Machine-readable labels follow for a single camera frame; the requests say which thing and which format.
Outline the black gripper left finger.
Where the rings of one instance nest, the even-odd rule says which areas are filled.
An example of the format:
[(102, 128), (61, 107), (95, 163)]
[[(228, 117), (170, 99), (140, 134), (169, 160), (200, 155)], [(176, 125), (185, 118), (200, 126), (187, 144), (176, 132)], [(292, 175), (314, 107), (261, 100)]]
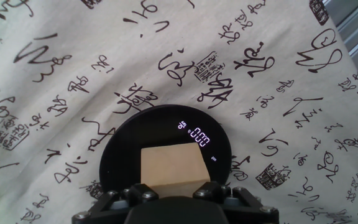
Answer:
[(134, 184), (120, 192), (110, 190), (89, 210), (73, 215), (72, 224), (123, 224), (133, 208), (158, 199), (158, 193), (145, 184)]

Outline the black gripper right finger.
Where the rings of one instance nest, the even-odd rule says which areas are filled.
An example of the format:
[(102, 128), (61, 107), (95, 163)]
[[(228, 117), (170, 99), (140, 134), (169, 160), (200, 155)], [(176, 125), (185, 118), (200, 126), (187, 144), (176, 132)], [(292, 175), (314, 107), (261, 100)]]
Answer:
[(208, 211), (218, 223), (279, 224), (279, 211), (263, 205), (259, 197), (244, 187), (233, 189), (217, 182), (206, 182), (193, 193), (197, 202), (212, 206)]

